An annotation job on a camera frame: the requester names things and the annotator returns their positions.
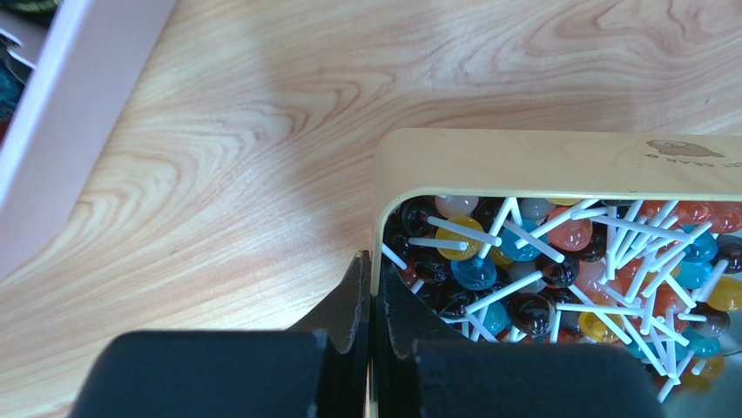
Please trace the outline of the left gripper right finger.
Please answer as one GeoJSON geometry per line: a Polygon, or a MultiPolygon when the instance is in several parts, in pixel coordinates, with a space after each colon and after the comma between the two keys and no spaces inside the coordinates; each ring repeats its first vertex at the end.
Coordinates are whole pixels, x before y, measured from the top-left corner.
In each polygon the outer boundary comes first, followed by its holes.
{"type": "Polygon", "coordinates": [[[374,297],[374,411],[378,417],[431,417],[442,342],[461,335],[403,284],[397,267],[380,264],[374,297]]]}

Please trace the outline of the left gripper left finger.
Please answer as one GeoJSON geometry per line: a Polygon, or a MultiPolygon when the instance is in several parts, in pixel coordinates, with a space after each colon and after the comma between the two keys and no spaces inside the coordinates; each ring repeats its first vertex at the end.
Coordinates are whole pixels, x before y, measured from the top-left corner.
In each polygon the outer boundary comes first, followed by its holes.
{"type": "Polygon", "coordinates": [[[355,253],[340,283],[290,332],[309,332],[322,341],[324,354],[316,398],[309,417],[362,417],[368,394],[372,260],[355,253]]]}

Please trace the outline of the gold tin of lollipops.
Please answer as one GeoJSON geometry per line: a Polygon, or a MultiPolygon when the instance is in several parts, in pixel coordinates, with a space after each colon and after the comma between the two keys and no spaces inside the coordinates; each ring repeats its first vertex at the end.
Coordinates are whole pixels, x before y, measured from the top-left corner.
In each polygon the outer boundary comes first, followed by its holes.
{"type": "Polygon", "coordinates": [[[380,264],[461,335],[431,417],[738,417],[741,139],[404,129],[380,264]]]}

